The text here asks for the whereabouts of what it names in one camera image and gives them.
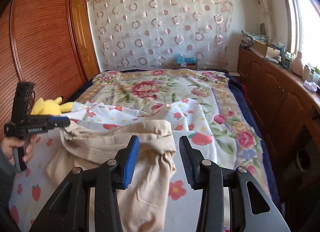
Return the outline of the dark sleeve left forearm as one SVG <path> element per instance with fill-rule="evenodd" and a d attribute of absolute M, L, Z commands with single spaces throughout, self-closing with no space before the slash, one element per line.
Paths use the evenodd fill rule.
<path fill-rule="evenodd" d="M 20 231 L 9 210 L 9 199 L 16 175 L 15 167 L 1 151 L 1 231 Z"/>

